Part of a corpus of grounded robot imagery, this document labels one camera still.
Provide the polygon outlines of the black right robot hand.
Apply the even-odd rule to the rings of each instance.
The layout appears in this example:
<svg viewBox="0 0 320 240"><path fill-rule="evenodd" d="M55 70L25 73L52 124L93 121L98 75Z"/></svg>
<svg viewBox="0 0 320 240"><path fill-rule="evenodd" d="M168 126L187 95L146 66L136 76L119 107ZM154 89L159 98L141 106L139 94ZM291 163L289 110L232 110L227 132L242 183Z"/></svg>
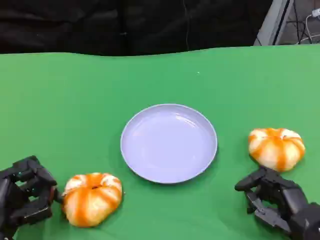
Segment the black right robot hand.
<svg viewBox="0 0 320 240"><path fill-rule="evenodd" d="M240 180L234 189L244 192L247 213L264 225L280 230L291 239L295 237L291 218L308 206L301 187L284 179L277 171L260 166Z"/></svg>

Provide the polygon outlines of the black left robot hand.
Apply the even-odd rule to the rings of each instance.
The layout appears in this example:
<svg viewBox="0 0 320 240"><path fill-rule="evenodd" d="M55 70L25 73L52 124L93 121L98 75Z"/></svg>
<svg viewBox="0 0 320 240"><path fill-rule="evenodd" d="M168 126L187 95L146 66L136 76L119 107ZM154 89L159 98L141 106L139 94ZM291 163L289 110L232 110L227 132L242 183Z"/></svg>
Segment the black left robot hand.
<svg viewBox="0 0 320 240"><path fill-rule="evenodd" d="M34 155L0 171L0 238L12 240L20 226L52 216L53 202L63 204L57 181Z"/></svg>

